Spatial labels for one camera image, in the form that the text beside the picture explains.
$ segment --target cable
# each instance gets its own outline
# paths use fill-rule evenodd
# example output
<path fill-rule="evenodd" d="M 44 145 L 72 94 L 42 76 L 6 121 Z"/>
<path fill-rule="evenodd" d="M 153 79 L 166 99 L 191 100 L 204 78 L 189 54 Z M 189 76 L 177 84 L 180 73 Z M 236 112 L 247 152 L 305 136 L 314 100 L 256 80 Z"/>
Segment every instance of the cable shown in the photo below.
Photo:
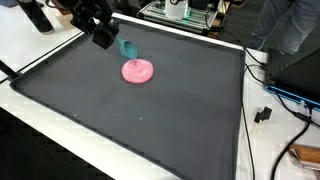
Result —
<path fill-rule="evenodd" d="M 246 130 L 248 147 L 249 147 L 249 153 L 250 153 L 251 168 L 252 168 L 252 179 L 255 180 L 255 179 L 256 179 L 256 173 L 255 173 L 255 168 L 254 168 L 254 162 L 253 162 L 253 156 L 252 156 L 252 149 L 251 149 L 250 137 L 249 137 L 249 132 L 248 132 L 246 112 L 245 112 L 245 110 L 244 110 L 244 104 L 243 104 L 243 99 L 242 99 L 242 98 L 241 98 L 241 105 L 242 105 L 242 113 L 243 113 L 243 118 L 244 118 L 244 126 L 245 126 L 245 130 Z"/>
<path fill-rule="evenodd" d="M 287 111 L 289 111 L 292 115 L 294 115 L 295 117 L 299 118 L 300 120 L 302 120 L 302 121 L 304 121 L 304 122 L 311 121 L 310 123 L 311 123 L 313 126 L 315 126 L 315 127 L 317 127 L 317 128 L 320 128 L 320 124 L 316 123 L 316 122 L 313 121 L 312 119 L 301 118 L 301 117 L 304 116 L 303 114 L 301 114 L 301 113 L 299 113 L 299 112 L 294 112 L 294 111 L 292 111 L 291 109 L 289 109 L 288 106 L 283 102 L 283 100 L 282 100 L 282 98 L 280 97 L 280 95 L 277 94 L 277 93 L 276 93 L 276 95 L 277 95 L 277 97 L 279 98 L 282 106 L 283 106 Z"/>
<path fill-rule="evenodd" d="M 279 154 L 279 156 L 276 159 L 276 162 L 274 163 L 273 167 L 272 167 L 272 171 L 271 171 L 271 180 L 274 180 L 275 175 L 276 175 L 276 171 L 277 171 L 277 167 L 282 159 L 282 157 L 285 155 L 285 153 L 289 150 L 290 146 L 297 140 L 299 139 L 310 127 L 310 121 L 306 122 L 304 128 L 302 129 L 302 131 L 297 134 L 293 139 L 291 139 L 291 141 L 286 145 L 286 147 L 281 151 L 281 153 Z"/>
<path fill-rule="evenodd" d="M 210 31 L 215 31 L 214 29 L 212 29 L 212 28 L 208 25 L 208 14 L 209 14 L 209 11 L 210 11 L 210 8 L 208 9 L 208 11 L 207 11 L 207 13 L 206 13 L 206 15 L 205 15 L 205 18 L 204 18 L 205 24 L 206 24 L 207 28 L 210 29 Z M 231 32 L 229 32 L 229 31 L 226 30 L 226 29 L 223 29 L 222 31 L 229 33 L 236 41 L 238 41 L 239 44 L 242 46 L 243 50 L 246 51 L 246 52 L 249 54 L 249 56 L 250 56 L 254 61 L 256 61 L 257 63 L 259 63 L 261 66 L 266 66 L 265 63 L 262 63 L 262 62 L 258 61 L 258 60 L 249 52 L 248 48 L 247 48 L 235 35 L 233 35 Z"/>
<path fill-rule="evenodd" d="M 246 74 L 247 69 L 249 69 L 251 66 L 257 66 L 257 67 L 262 67 L 256 64 L 251 64 L 247 65 L 246 64 L 246 69 L 243 72 L 242 75 L 242 82 L 244 81 L 244 76 Z M 251 161 L 251 168 L 252 168 L 252 180 L 256 179 L 256 173 L 255 173 L 255 168 L 254 168 L 254 162 L 253 162 L 253 155 L 252 155 L 252 149 L 251 149 L 251 143 L 250 143 L 250 136 L 249 136 L 249 131 L 248 131 L 248 125 L 247 125 L 247 117 L 246 117 L 246 111 L 244 109 L 244 103 L 243 103 L 243 97 L 241 97 L 241 106 L 242 106 L 242 113 L 243 113 L 243 119 L 244 119 L 244 127 L 246 131 L 246 136 L 247 136 L 247 141 L 248 141 L 248 148 L 249 148 L 249 154 L 250 154 L 250 161 Z"/>
<path fill-rule="evenodd" d="M 54 9 L 59 9 L 59 10 L 66 10 L 66 9 L 64 9 L 64 8 L 59 8 L 59 7 L 56 7 L 56 6 L 51 6 L 50 4 L 49 4 L 49 2 L 50 2 L 50 0 L 46 0 L 45 1 L 45 4 L 49 7 L 49 8 L 54 8 Z"/>
<path fill-rule="evenodd" d="M 245 64 L 246 65 L 246 70 L 249 70 L 249 72 L 250 72 L 250 74 L 251 74 L 251 76 L 256 80 L 256 81 L 258 81 L 258 82 L 260 82 L 260 83 L 262 83 L 262 84 L 264 84 L 264 82 L 263 81 L 261 81 L 260 79 L 258 79 L 253 73 L 252 73 L 252 71 L 251 71 L 251 69 L 250 69 L 250 66 L 248 66 L 247 64 Z"/>

